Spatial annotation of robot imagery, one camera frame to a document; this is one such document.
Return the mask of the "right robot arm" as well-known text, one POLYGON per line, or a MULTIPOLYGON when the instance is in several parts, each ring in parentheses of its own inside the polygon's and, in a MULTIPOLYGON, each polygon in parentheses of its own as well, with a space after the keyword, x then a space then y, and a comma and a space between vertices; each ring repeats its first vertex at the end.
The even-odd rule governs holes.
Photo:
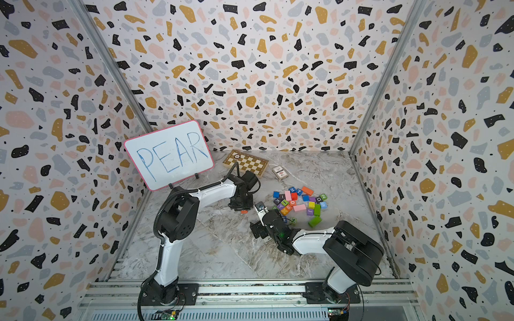
POLYGON ((339 221, 327 230, 307 231, 288 226, 277 209, 267 209, 263 203, 254 207, 260 219, 250 225, 255 238, 271 238, 286 255, 327 254, 335 262, 322 285, 307 290, 304 297, 309 301, 348 303, 349 289, 370 286, 381 274, 383 247, 351 223, 339 221))

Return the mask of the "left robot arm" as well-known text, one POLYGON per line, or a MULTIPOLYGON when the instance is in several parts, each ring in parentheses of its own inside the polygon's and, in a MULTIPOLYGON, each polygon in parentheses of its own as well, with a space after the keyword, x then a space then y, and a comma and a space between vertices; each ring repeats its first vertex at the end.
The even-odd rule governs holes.
POLYGON ((221 200, 229 200, 234 211, 247 211, 253 206, 254 187, 260 188, 258 177, 228 173, 222 180, 195 189, 172 188, 157 212, 154 236, 159 239, 155 271, 141 285, 139 304, 185 304, 187 296, 179 287, 179 259, 183 242, 194 231, 199 210, 221 200))

